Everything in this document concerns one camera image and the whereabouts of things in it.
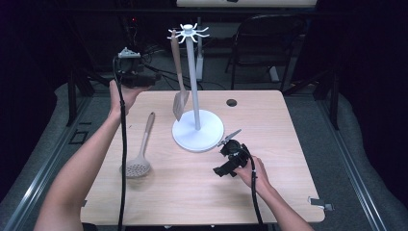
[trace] gray carpet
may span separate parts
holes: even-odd
[[[205,68],[201,90],[229,89],[230,75],[224,73],[227,56],[219,49],[207,49],[205,53]],[[171,54],[167,52],[152,53],[146,57],[149,65],[155,68],[174,71]],[[183,68],[187,72],[186,57],[183,56]],[[264,70],[242,70],[240,83],[254,81],[245,76],[259,76],[256,81],[265,82],[268,76]],[[52,179],[78,149],[82,138],[88,138],[102,123],[109,111],[109,94],[105,87],[97,82],[92,82],[97,90],[93,98],[86,98],[78,94],[79,114],[78,119],[70,127],[67,123],[67,93],[66,86],[56,91],[59,101],[57,108],[44,131],[32,157],[26,167],[15,181],[9,194],[0,205],[0,229],[32,230],[37,219],[38,208]],[[177,89],[177,82],[164,78],[151,90]],[[237,89],[277,89],[279,85],[265,84],[237,84]],[[356,193],[354,185],[344,167],[341,149],[333,136],[331,125],[325,119],[327,115],[321,110],[325,102],[317,102],[311,92],[313,87],[308,87],[296,95],[287,96],[286,102],[293,119],[293,125],[299,137],[307,163],[314,178],[320,198],[327,203],[332,203],[334,211],[326,212],[326,218],[321,223],[313,224],[316,230],[384,230],[375,229],[370,224],[361,198]],[[375,170],[370,166],[362,146],[362,139],[358,123],[352,113],[348,102],[341,97],[339,107],[339,125],[342,138],[347,150],[352,155],[354,163],[367,186],[375,208],[382,217],[388,230],[408,230],[408,212],[386,189]],[[29,191],[30,186],[38,182],[38,175],[45,175],[44,187]],[[100,226],[100,230],[116,230],[114,226]]]

